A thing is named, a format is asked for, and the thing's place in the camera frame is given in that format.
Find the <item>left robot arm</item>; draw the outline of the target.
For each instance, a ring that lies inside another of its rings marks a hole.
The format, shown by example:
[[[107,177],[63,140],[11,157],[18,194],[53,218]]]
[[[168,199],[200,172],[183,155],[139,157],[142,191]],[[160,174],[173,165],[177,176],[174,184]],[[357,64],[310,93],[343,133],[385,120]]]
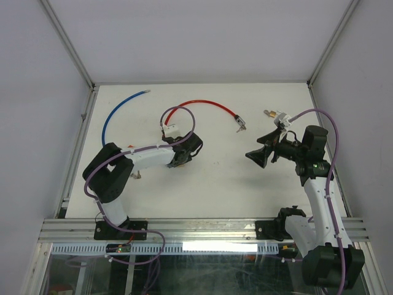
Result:
[[[133,173],[157,166],[176,168],[190,162],[203,147],[194,132],[185,136],[163,137],[155,145],[119,148],[115,143],[102,147],[82,173],[85,195],[97,204],[107,231],[117,239],[128,233],[129,217],[120,196]]]

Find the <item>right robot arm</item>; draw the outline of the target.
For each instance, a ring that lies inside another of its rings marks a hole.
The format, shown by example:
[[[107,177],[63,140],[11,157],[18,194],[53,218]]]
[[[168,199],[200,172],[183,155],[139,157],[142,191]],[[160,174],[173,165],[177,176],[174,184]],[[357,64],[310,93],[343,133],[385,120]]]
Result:
[[[295,172],[311,206],[314,226],[297,206],[281,208],[272,221],[257,221],[257,238],[292,238],[302,256],[302,277],[308,286],[353,289],[365,264],[362,250],[354,248],[339,217],[331,165],[324,159],[328,131],[309,125],[301,141],[287,139],[283,127],[257,139],[262,148],[246,157],[265,168],[280,157],[295,163]]]

